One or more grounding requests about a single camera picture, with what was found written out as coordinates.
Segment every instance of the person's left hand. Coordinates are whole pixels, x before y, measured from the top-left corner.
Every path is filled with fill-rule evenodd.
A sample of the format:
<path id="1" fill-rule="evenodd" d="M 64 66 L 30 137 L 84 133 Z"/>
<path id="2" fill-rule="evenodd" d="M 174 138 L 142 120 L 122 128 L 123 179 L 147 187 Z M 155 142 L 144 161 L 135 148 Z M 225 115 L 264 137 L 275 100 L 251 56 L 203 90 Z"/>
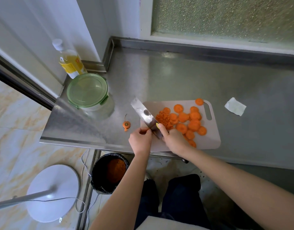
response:
<path id="1" fill-rule="evenodd" d="M 134 154 L 149 157 L 151 147 L 152 132 L 148 127 L 140 127 L 133 131 L 129 138 L 129 143 Z"/>

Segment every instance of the knife blade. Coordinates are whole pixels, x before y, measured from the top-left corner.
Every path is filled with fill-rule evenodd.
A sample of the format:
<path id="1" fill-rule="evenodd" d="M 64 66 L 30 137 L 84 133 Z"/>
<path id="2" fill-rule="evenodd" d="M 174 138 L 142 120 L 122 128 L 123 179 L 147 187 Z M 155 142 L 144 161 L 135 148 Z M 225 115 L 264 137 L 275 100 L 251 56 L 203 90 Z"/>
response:
<path id="1" fill-rule="evenodd" d="M 153 134 L 158 139 L 163 138 L 163 135 L 159 128 L 156 126 L 157 120 L 153 117 L 153 115 L 149 112 L 149 110 L 142 104 L 142 102 L 136 97 L 131 101 L 131 106 L 134 108 L 136 113 L 141 117 L 141 119 L 145 122 L 147 127 L 151 129 Z"/>

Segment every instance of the bottle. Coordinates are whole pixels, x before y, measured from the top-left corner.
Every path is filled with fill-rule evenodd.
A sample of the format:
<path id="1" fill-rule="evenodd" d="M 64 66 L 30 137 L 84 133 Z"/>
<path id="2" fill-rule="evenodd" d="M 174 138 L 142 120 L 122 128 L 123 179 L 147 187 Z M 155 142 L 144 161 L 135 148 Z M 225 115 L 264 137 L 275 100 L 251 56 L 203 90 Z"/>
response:
<path id="1" fill-rule="evenodd" d="M 74 79 L 76 76 L 87 73 L 78 53 L 74 50 L 65 49 L 63 41 L 56 38 L 52 41 L 53 46 L 60 52 L 59 63 L 66 73 Z"/>

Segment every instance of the pink cutting board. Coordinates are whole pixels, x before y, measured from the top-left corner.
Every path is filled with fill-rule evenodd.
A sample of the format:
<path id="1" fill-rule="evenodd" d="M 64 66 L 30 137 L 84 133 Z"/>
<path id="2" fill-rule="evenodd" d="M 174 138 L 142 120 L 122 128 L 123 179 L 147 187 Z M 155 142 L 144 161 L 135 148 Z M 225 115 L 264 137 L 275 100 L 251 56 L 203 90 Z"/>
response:
<path id="1" fill-rule="evenodd" d="M 206 119 L 206 112 L 204 106 L 197 106 L 195 104 L 195 100 L 184 100 L 184 101 L 146 101 L 143 104 L 149 110 L 149 112 L 155 117 L 164 107 L 168 107 L 171 110 L 171 113 L 174 112 L 174 106 L 176 104 L 181 104 L 184 108 L 185 113 L 190 113 L 191 106 L 196 106 L 199 109 L 199 112 L 202 116 L 201 125 L 206 127 L 207 134 L 206 135 L 198 135 L 195 132 L 195 138 L 193 139 L 197 145 L 198 149 L 216 149 L 221 145 L 221 139 L 219 137 L 219 132 L 213 112 L 213 108 L 210 102 L 204 100 L 206 104 L 209 105 L 212 120 Z M 141 120 L 141 127 L 146 127 L 143 120 Z M 152 152 L 161 152 L 161 151 L 170 151 L 166 146 L 165 142 L 162 139 L 158 139 L 154 134 L 152 135 L 152 144 L 151 144 Z"/>

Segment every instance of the pants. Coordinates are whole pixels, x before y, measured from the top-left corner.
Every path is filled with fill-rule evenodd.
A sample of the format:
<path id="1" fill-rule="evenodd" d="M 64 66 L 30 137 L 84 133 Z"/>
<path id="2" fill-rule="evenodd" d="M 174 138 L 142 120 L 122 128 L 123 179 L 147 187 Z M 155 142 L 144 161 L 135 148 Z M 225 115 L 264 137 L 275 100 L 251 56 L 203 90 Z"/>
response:
<path id="1" fill-rule="evenodd" d="M 198 191 L 200 178 L 197 174 L 173 178 L 163 198 L 162 212 L 158 212 L 160 204 L 156 183 L 149 179 L 144 182 L 140 205 L 134 229 L 138 228 L 147 216 L 155 216 L 178 222 L 198 225 L 211 229 Z"/>

